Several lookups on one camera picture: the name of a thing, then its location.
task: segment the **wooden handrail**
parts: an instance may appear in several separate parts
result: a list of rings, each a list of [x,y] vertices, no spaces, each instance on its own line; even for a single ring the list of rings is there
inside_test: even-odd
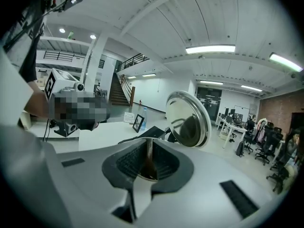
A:
[[[135,94],[135,87],[132,86],[132,89],[131,87],[129,86],[127,80],[125,79],[124,75],[120,75],[120,79],[121,79],[121,86],[124,86],[129,97],[130,97],[130,106],[133,106],[133,100],[134,100],[134,94]]]

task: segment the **white machine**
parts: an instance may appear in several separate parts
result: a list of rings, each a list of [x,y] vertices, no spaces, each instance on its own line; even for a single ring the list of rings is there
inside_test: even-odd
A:
[[[93,130],[95,123],[105,122],[110,113],[106,102],[93,92],[85,92],[84,84],[68,72],[52,69],[45,96],[49,117],[56,119],[59,130],[54,132],[68,137],[78,128]]]

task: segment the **white table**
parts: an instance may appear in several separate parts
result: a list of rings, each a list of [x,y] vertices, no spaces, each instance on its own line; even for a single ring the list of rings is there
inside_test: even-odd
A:
[[[120,141],[139,136],[149,129],[146,128],[144,131],[137,133],[132,126],[133,124],[124,122],[101,123],[93,131],[81,130],[79,133],[79,151],[117,145]]]
[[[271,161],[272,164],[275,162],[276,158],[278,157],[278,155],[279,155],[279,153],[280,153],[280,151],[281,151],[281,148],[282,148],[282,146],[283,146],[284,143],[285,143],[284,140],[281,140],[281,141],[280,141],[280,146],[279,146],[277,152],[275,153],[274,159]]]
[[[233,125],[233,124],[227,123],[227,121],[226,121],[225,119],[221,118],[220,116],[217,117],[217,121],[216,121],[216,122],[218,122],[218,129],[219,129],[220,123],[223,122],[223,126],[222,126],[222,129],[221,129],[220,133],[219,133],[219,137],[221,136],[221,134],[222,134],[222,132],[223,132],[223,129],[225,128],[225,125],[226,125],[228,128],[230,128],[229,133],[228,133],[228,136],[227,136],[227,139],[226,139],[226,141],[225,141],[225,143],[224,143],[223,149],[226,147],[226,144],[227,144],[228,140],[230,139],[230,136],[231,136],[231,134],[232,134],[232,132],[233,132],[234,130],[238,130],[238,131],[240,131],[240,132],[243,133],[240,142],[243,141],[243,138],[244,138],[245,133],[246,133],[246,131],[247,131],[245,128],[237,127],[237,126],[235,126],[235,125]]]

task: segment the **whiteboard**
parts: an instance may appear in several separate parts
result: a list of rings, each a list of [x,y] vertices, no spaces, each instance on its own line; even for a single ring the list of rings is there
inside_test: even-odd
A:
[[[234,109],[236,110],[236,113],[242,114],[243,115],[243,122],[247,122],[248,119],[248,115],[249,115],[249,109],[248,108],[244,108],[241,106],[234,106]]]

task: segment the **water bottle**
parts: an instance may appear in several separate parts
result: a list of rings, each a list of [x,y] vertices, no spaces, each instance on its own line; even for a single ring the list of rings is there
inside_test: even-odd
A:
[[[142,122],[141,130],[145,130],[147,124],[147,107],[143,108],[142,117],[144,117],[144,120]]]

